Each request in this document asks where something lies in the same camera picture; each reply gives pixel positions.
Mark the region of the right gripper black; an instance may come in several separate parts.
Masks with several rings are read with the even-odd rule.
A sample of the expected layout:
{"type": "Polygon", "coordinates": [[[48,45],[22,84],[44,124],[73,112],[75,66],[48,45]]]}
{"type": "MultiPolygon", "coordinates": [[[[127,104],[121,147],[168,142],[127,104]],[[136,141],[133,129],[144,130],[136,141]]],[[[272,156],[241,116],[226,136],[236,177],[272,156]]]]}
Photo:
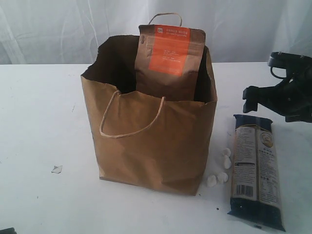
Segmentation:
{"type": "Polygon", "coordinates": [[[312,121],[312,74],[286,76],[275,87],[249,86],[243,91],[243,112],[257,112],[258,104],[285,117],[286,122],[312,121]]]}

